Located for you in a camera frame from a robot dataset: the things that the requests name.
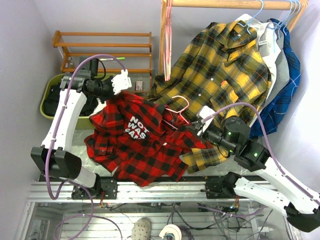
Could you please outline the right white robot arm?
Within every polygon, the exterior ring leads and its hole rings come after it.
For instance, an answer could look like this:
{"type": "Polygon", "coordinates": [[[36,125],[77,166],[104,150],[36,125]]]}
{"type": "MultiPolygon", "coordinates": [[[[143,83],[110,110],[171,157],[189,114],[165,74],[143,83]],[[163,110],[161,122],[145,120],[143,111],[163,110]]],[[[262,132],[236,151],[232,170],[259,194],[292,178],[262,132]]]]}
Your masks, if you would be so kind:
{"type": "Polygon", "coordinates": [[[310,233],[320,226],[320,194],[288,172],[276,159],[269,144],[250,139],[251,128],[238,116],[228,117],[222,127],[213,124],[217,112],[203,106],[192,130],[214,146],[226,150],[242,168],[266,180],[274,189],[255,184],[244,176],[228,172],[218,189],[205,191],[208,198],[246,197],[269,207],[296,229],[310,233]]]}

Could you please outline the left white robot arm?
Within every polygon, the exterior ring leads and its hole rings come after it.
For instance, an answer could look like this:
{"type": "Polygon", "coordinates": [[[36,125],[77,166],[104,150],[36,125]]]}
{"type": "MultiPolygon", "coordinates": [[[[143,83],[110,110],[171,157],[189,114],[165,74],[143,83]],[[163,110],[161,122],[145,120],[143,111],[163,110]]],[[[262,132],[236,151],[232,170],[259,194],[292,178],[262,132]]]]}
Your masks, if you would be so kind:
{"type": "Polygon", "coordinates": [[[48,182],[50,178],[71,181],[84,187],[85,194],[96,199],[102,193],[98,176],[82,166],[82,160],[71,153],[74,131],[88,96],[107,100],[132,87],[123,63],[108,54],[96,54],[84,59],[72,74],[62,77],[57,110],[50,129],[40,146],[34,146],[30,156],[48,182]],[[97,70],[89,69],[100,58],[109,58],[121,66],[120,73],[110,80],[96,79],[97,70]]]}

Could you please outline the pink wire hanger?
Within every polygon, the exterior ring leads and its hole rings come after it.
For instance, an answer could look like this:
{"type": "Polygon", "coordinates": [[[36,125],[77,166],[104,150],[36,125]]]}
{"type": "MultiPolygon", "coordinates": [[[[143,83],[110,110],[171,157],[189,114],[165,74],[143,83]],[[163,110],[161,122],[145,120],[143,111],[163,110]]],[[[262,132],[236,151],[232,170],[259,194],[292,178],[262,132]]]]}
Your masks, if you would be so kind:
{"type": "Polygon", "coordinates": [[[189,125],[190,122],[183,116],[183,112],[187,110],[190,106],[189,101],[184,96],[181,96],[181,95],[175,95],[175,96],[172,96],[171,98],[182,100],[183,103],[180,105],[180,107],[176,107],[176,108],[166,107],[165,109],[171,113],[177,114],[187,125],[189,125]]]}

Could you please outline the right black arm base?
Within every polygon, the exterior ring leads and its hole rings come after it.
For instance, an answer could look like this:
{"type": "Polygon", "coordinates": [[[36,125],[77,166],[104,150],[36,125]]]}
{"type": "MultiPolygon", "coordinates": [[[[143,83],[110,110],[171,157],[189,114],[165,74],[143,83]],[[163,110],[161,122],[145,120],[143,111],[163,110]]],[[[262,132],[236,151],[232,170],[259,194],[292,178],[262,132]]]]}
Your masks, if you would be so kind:
{"type": "Polygon", "coordinates": [[[234,172],[228,172],[224,176],[208,176],[204,189],[201,189],[200,192],[205,193],[207,199],[235,198],[236,182],[241,178],[241,175],[234,172]]]}

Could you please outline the red black plaid shirt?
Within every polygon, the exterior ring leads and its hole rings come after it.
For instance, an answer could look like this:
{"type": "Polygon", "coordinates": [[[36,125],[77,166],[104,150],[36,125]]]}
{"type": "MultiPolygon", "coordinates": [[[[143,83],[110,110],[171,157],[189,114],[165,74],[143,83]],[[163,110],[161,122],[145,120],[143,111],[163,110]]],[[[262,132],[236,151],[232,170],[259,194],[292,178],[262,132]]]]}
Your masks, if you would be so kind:
{"type": "Polygon", "coordinates": [[[163,175],[179,181],[188,165],[180,156],[213,146],[190,131],[190,124],[138,95],[122,92],[91,115],[93,134],[84,139],[88,157],[117,180],[145,187],[163,175]]]}

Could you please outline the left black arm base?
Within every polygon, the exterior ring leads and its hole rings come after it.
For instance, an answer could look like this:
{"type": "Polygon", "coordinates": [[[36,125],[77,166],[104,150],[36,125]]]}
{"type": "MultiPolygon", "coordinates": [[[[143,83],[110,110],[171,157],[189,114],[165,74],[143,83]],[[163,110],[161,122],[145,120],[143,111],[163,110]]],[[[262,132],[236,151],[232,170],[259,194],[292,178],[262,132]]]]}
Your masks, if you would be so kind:
{"type": "MultiPolygon", "coordinates": [[[[115,200],[118,194],[118,181],[113,177],[100,177],[96,174],[96,181],[93,187],[87,188],[94,199],[115,200]]],[[[74,186],[71,194],[72,200],[89,200],[89,194],[81,187],[74,186]]]]}

